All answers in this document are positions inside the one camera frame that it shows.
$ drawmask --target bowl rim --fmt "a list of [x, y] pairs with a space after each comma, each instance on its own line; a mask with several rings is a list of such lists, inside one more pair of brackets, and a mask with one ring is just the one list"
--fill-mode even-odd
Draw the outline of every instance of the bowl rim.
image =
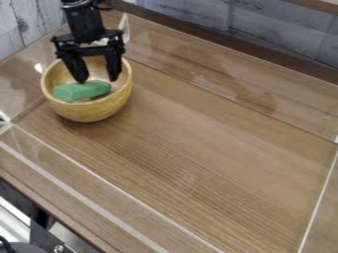
[[131, 85], [131, 79], [133, 79], [133, 67], [131, 67], [131, 64], [129, 62], [129, 60], [123, 57], [123, 66], [127, 68], [127, 81], [126, 83], [123, 84], [123, 87], [122, 89], [118, 91], [118, 92], [114, 92], [113, 94], [110, 94], [109, 96], [105, 96], [103, 98], [101, 99], [97, 99], [97, 100], [93, 100], [93, 101], [86, 101], [86, 102], [66, 102], [63, 100], [59, 100], [54, 97], [54, 95], [48, 92], [48, 89], [47, 89], [47, 85], [46, 85], [46, 80], [47, 80], [47, 75], [50, 73], [50, 71], [52, 70], [52, 68], [62, 62], [62, 60], [56, 60], [51, 65], [50, 67], [47, 68], [47, 70], [44, 71], [43, 73], [43, 77], [42, 77], [42, 82], [40, 82], [40, 85], [42, 85], [42, 89], [43, 89], [43, 93], [46, 95], [46, 97], [48, 98], [48, 100], [59, 103], [59, 104], [63, 104], [63, 105], [72, 105], [72, 106], [86, 106], [86, 105], [95, 105], [95, 104], [101, 104], [103, 103], [105, 101], [107, 100], [111, 100], [113, 97], [118, 97], [119, 96], [119, 93], [129, 87], [129, 85]]

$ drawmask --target green sponge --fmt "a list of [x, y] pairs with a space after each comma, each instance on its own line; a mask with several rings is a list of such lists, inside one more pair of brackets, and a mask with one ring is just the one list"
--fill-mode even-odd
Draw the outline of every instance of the green sponge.
[[71, 83], [55, 86], [54, 97], [66, 102], [103, 96], [111, 92], [111, 84], [101, 80], [87, 81], [85, 84]]

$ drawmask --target wooden bowl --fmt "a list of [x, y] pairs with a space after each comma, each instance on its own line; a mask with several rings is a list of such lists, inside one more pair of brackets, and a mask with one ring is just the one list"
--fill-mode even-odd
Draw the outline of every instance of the wooden bowl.
[[[89, 79], [110, 82], [105, 57], [87, 57], [86, 63], [91, 74]], [[103, 97], [71, 103], [56, 99], [52, 95], [54, 87], [74, 82], [66, 65], [62, 60], [58, 60], [44, 72], [42, 79], [42, 88], [50, 104], [56, 113], [71, 121], [82, 123], [99, 122], [117, 114], [129, 101], [133, 91], [131, 65], [123, 59], [123, 72], [119, 79], [111, 83], [114, 92]]]

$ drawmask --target robotic arm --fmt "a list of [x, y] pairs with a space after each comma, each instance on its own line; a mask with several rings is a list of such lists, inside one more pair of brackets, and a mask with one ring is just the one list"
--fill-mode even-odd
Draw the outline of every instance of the robotic arm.
[[[52, 38], [56, 45], [56, 57], [63, 60], [74, 79], [85, 83], [90, 73], [83, 57], [105, 55], [109, 77], [111, 81], [115, 81], [122, 72], [122, 55], [126, 53], [123, 31], [105, 28], [98, 7], [103, 1], [60, 1], [71, 33]], [[102, 39], [109, 39], [106, 46], [82, 47]]]

